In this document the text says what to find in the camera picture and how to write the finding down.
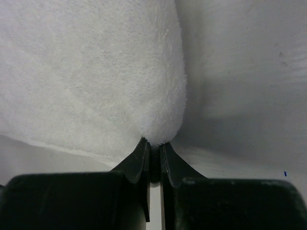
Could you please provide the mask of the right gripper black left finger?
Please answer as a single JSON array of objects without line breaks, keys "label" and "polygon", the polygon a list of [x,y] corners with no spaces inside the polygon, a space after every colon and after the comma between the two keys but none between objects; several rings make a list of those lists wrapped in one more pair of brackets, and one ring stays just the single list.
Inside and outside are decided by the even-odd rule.
[{"label": "right gripper black left finger", "polygon": [[134,151],[111,170],[123,173],[132,184],[147,222],[150,221],[150,151],[149,142],[141,138]]}]

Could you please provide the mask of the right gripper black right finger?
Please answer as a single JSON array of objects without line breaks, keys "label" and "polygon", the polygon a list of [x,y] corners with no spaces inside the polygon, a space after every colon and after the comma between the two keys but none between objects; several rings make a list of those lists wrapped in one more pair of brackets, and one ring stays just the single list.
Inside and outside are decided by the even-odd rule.
[{"label": "right gripper black right finger", "polygon": [[176,223],[177,190],[185,177],[206,177],[184,161],[168,142],[159,147],[162,229],[174,230]]}]

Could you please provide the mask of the white towel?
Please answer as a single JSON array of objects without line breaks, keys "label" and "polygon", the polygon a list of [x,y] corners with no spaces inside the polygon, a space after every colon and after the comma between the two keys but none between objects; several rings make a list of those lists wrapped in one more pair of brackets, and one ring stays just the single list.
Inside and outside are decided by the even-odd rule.
[{"label": "white towel", "polygon": [[3,0],[0,133],[114,166],[171,141],[187,76],[173,0]]}]

